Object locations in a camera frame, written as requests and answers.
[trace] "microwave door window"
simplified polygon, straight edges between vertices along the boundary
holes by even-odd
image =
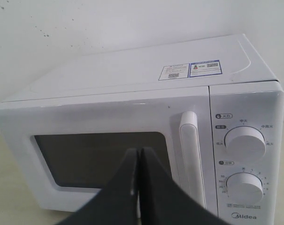
[[[166,140],[159,132],[36,135],[57,185],[103,188],[128,148],[151,147],[171,175]]]

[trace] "beige countertop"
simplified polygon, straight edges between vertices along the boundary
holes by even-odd
[[[52,225],[68,215],[39,208],[0,136],[0,225]],[[275,224],[284,225],[284,131]]]

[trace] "white microwave oven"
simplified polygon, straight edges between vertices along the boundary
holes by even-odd
[[[236,225],[273,224],[284,93],[245,35],[84,56],[0,103],[42,208],[76,211],[129,147]]]

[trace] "door handle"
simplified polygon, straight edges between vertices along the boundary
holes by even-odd
[[[184,168],[189,186],[188,194],[193,200],[205,208],[196,113],[186,111],[182,114],[179,135],[184,158]]]

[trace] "midea logo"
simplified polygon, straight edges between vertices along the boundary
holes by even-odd
[[[256,219],[256,217],[254,216],[249,216],[249,215],[241,215],[240,213],[237,213],[237,212],[233,212],[231,214],[231,217],[235,218],[235,219]]]

